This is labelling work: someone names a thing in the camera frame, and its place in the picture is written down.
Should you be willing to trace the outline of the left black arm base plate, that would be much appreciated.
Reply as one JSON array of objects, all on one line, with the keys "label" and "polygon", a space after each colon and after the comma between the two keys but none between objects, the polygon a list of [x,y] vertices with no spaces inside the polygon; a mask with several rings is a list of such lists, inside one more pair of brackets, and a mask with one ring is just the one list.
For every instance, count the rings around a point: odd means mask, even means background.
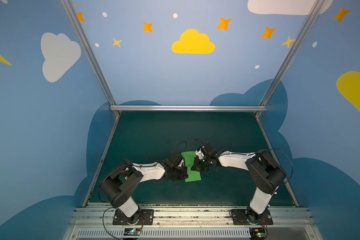
[{"label": "left black arm base plate", "polygon": [[115,226],[126,225],[152,225],[154,217],[153,209],[138,210],[131,217],[127,217],[121,210],[116,210],[112,224]]}]

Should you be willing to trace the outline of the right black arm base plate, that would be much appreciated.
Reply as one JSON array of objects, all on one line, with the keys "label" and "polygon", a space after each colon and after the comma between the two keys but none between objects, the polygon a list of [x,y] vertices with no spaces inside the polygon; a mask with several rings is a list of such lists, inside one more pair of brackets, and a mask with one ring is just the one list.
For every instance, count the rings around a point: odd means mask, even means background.
[{"label": "right black arm base plate", "polygon": [[252,210],[233,209],[230,210],[230,217],[234,225],[273,225],[270,211],[266,209],[262,214],[257,214]]}]

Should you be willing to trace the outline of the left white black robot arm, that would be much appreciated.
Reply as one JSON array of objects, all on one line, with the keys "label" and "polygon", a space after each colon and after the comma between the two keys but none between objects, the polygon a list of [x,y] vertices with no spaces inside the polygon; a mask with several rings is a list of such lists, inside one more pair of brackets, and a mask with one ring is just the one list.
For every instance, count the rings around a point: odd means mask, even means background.
[{"label": "left white black robot arm", "polygon": [[100,192],[113,208],[126,218],[129,225],[141,219],[141,208],[132,194],[140,183],[151,180],[180,181],[188,178],[184,157],[175,151],[163,161],[152,164],[135,164],[122,161],[100,184]]}]

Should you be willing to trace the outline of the green square paper sheet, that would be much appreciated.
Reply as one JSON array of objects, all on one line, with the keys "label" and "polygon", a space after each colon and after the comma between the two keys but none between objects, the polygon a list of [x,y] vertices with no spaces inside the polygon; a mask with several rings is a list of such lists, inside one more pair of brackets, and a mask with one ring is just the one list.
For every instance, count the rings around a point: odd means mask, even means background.
[{"label": "green square paper sheet", "polygon": [[191,168],[194,165],[195,158],[197,157],[195,152],[194,151],[182,152],[182,156],[185,159],[185,165],[187,167],[187,174],[188,174],[188,177],[185,179],[185,182],[187,183],[187,182],[200,181],[201,180],[200,172],[191,170]]}]

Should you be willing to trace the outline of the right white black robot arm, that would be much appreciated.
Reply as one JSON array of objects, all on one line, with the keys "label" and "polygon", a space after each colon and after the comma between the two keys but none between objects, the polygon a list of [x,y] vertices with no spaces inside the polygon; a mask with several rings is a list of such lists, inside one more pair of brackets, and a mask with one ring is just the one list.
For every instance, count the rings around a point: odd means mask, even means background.
[{"label": "right white black robot arm", "polygon": [[210,143],[201,145],[195,151],[196,157],[191,170],[206,172],[210,167],[232,167],[250,173],[256,190],[246,209],[231,210],[235,225],[273,225],[269,203],[279,187],[284,184],[287,173],[266,150],[255,153],[218,152]]}]

